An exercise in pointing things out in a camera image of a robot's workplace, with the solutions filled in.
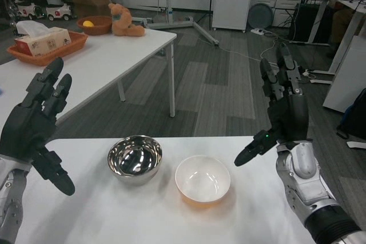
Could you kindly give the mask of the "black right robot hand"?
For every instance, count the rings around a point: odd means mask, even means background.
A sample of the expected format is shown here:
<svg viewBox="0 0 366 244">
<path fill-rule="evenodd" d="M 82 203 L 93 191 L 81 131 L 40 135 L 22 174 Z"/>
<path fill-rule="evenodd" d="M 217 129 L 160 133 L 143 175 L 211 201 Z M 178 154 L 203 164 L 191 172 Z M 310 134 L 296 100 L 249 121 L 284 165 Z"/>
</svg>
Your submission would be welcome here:
<svg viewBox="0 0 366 244">
<path fill-rule="evenodd" d="M 260 61 L 263 92 L 269 98 L 267 109 L 271 128 L 261 130 L 236 157 L 234 164 L 242 166 L 257 155 L 264 155 L 278 142 L 294 142 L 307 139 L 309 111 L 303 94 L 299 66 L 288 46 L 280 43 L 276 50 L 279 71 L 275 73 L 268 60 Z"/>
</svg>

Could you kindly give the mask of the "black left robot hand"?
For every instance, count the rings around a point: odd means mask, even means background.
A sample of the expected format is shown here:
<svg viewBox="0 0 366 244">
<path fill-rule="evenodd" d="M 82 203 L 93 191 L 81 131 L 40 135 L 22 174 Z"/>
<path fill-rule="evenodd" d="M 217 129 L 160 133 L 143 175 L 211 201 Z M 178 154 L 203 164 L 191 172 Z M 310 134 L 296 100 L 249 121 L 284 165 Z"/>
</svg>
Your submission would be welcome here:
<svg viewBox="0 0 366 244">
<path fill-rule="evenodd" d="M 59 81 L 63 59 L 57 57 L 41 73 L 36 73 L 24 100 L 11 111 L 1 133 L 1 154 L 31 164 L 44 180 L 51 181 L 71 196 L 75 186 L 61 166 L 61 158 L 46 148 L 56 130 L 57 114 L 67 102 L 72 77 L 65 74 Z"/>
</svg>

